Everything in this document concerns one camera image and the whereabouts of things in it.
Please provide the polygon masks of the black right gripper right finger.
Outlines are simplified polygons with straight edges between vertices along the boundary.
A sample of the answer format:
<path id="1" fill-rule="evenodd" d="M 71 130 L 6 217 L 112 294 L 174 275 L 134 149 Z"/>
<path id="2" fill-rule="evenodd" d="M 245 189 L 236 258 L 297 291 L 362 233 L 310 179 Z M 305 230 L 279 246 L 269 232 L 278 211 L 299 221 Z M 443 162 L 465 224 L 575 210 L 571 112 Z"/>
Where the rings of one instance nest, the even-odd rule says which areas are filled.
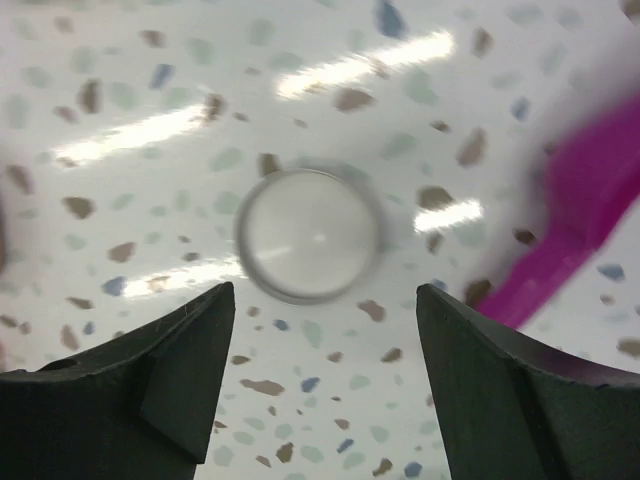
<path id="1" fill-rule="evenodd" d="M 416 319 L 452 478 L 638 478 L 638 374 L 552 348 L 430 284 Z"/>

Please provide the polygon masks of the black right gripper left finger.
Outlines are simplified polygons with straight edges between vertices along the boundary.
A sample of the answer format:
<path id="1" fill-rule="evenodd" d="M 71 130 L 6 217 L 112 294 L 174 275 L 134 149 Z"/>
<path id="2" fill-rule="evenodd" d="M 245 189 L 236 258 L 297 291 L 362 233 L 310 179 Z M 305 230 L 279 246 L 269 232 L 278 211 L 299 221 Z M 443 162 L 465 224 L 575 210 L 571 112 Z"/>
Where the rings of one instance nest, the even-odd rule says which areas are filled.
<path id="1" fill-rule="evenodd" d="M 219 284 L 36 371 L 1 376 L 5 479 L 191 479 L 214 426 L 235 317 Z"/>

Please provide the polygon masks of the magenta plastic scoop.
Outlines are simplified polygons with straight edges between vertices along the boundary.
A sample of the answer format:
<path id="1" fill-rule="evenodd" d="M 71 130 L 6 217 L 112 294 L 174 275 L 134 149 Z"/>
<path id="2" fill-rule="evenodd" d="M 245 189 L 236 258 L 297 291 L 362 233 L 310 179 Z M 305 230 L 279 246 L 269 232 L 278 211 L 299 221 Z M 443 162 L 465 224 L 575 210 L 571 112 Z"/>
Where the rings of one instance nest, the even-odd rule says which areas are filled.
<path id="1" fill-rule="evenodd" d="M 629 98 L 577 131 L 545 171 L 545 235 L 477 310 L 522 326 L 606 242 L 639 197 L 639 97 Z"/>

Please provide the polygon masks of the round silver jar lid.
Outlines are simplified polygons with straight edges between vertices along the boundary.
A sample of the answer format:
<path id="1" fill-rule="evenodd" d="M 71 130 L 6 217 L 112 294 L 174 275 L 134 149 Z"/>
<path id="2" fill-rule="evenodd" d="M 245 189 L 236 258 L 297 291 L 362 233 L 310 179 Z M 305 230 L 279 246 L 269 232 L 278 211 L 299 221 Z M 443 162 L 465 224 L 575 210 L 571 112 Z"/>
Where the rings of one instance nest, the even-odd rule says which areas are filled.
<path id="1" fill-rule="evenodd" d="M 243 199 L 234 242 L 247 277 L 284 303 L 331 302 L 377 267 L 380 208 L 358 184 L 320 170 L 267 175 Z"/>

